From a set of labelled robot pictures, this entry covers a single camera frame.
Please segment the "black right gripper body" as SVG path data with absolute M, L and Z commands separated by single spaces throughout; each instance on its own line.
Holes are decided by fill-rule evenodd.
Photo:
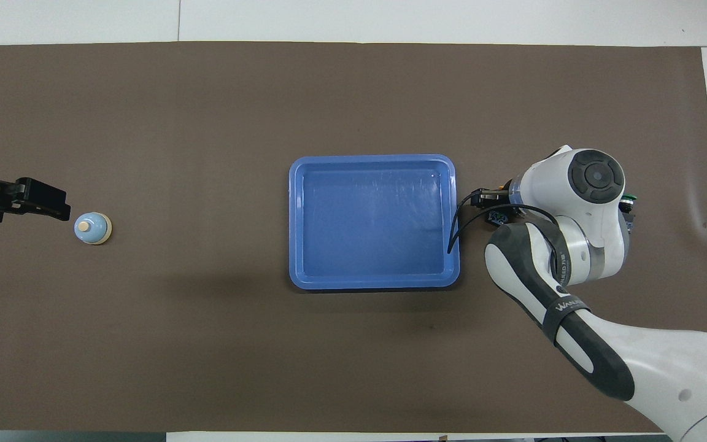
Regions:
M 469 204 L 484 210 L 497 205 L 509 205 L 511 201 L 506 188 L 477 188 L 469 194 Z

